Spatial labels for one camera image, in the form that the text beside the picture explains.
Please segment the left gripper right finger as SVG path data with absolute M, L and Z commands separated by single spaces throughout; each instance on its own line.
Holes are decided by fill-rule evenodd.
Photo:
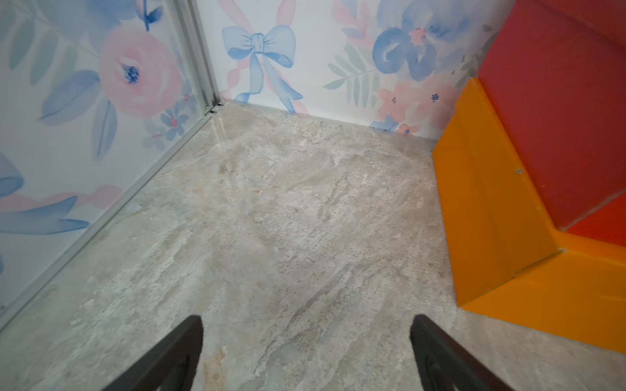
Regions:
M 414 317 L 409 337 L 422 389 L 512 390 L 426 315 Z

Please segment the red shoebox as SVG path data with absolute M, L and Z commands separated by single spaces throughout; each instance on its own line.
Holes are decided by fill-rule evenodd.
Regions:
M 518 1 L 479 80 L 554 226 L 624 245 L 624 2 Z

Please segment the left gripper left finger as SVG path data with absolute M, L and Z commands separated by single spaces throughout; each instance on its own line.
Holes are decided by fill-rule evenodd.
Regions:
M 148 353 L 105 387 L 107 390 L 189 390 L 197 374 L 204 328 L 190 315 Z

